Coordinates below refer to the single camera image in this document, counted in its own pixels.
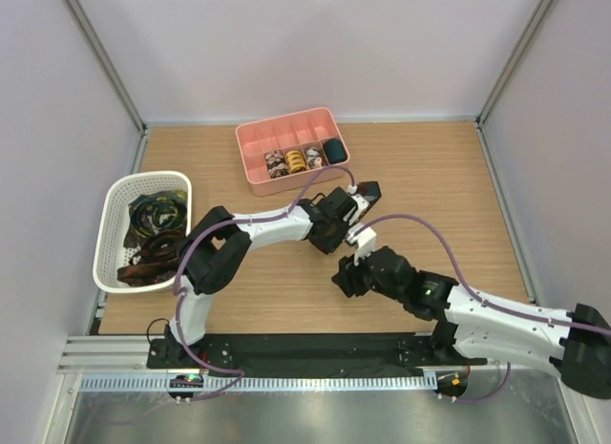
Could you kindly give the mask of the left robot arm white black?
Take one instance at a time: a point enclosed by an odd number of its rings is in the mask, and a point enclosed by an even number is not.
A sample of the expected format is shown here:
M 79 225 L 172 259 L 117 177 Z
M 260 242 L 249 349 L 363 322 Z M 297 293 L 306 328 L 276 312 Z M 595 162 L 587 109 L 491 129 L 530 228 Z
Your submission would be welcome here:
M 179 304 L 164 337 L 149 343 L 147 367 L 190 368 L 202 355 L 208 313 L 218 292 L 237 274 L 247 253 L 288 241 L 307 240 L 330 254 L 369 210 L 358 188 L 335 188 L 319 200 L 299 199 L 288 206 L 252 215 L 211 209 L 178 247 L 175 288 Z

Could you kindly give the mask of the dark red patterned tie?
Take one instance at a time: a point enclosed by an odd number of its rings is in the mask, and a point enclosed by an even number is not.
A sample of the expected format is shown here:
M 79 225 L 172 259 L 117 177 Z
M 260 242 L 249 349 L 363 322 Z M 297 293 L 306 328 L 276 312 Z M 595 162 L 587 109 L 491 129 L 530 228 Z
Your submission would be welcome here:
M 330 219 L 334 230 L 345 237 L 369 210 L 382 198 L 377 181 L 336 187 L 323 200 L 323 212 Z

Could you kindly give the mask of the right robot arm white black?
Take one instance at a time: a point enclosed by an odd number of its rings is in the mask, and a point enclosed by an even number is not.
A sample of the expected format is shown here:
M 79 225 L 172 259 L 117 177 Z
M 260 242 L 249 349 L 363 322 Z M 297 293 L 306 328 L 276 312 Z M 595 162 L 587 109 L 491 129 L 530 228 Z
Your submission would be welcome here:
M 610 397 L 610 326 L 593 307 L 536 307 L 469 291 L 452 277 L 414 268 L 387 246 L 341 259 L 332 281 L 347 297 L 375 292 L 434 321 L 430 351 L 440 363 L 498 360 L 554 375 L 589 397 Z

